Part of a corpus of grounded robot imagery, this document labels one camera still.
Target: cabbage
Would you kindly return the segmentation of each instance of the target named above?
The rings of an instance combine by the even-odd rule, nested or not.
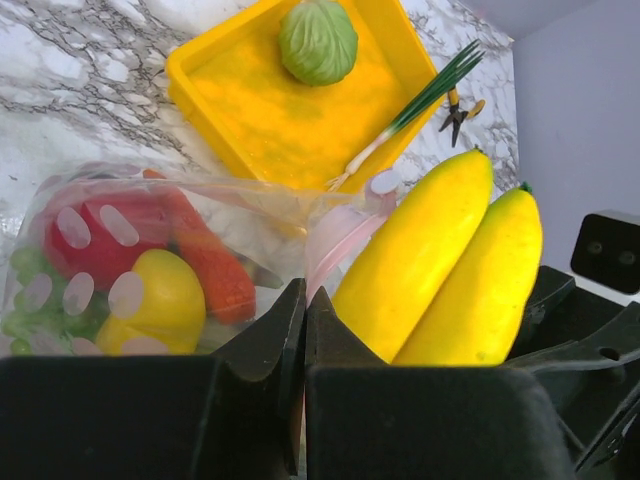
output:
[[[330,0],[305,0],[281,22],[282,63],[312,86],[342,80],[356,62],[358,34],[345,9]]]

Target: orange carrot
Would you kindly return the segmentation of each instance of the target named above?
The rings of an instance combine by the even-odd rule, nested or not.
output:
[[[147,169],[144,178],[166,177]],[[240,261],[209,229],[179,188],[158,185],[153,190],[169,215],[182,258],[200,280],[209,311],[226,325],[252,318],[256,313],[256,289]]]

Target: yellow vegetable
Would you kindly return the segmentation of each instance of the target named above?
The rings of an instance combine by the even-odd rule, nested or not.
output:
[[[498,365],[520,328],[542,255],[536,202],[517,188],[488,209],[395,365]]]
[[[191,267],[167,250],[148,250],[131,271],[142,281],[142,300],[129,298],[128,305],[139,302],[139,307],[121,316],[114,308],[98,333],[96,345],[106,354],[119,355],[125,342],[149,337],[166,345],[169,353],[193,353],[206,313],[204,293]]]
[[[452,157],[422,179],[358,256],[333,298],[340,319],[391,362],[471,240],[489,204],[491,161]]]

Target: green onion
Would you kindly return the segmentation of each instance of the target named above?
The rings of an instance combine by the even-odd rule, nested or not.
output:
[[[344,182],[354,175],[364,161],[383,143],[389,140],[409,123],[415,120],[427,108],[433,105],[462,80],[473,68],[480,63],[484,55],[477,52],[479,42],[474,40],[463,48],[446,67],[402,110],[384,131],[349,164],[342,175],[327,182],[330,192],[338,190]]]

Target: gray wall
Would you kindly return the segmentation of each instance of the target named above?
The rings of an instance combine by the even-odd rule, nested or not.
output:
[[[640,0],[598,0],[514,44],[520,177],[547,265],[569,268],[586,214],[640,214],[638,19]]]
[[[596,0],[462,0],[473,12],[519,40]]]

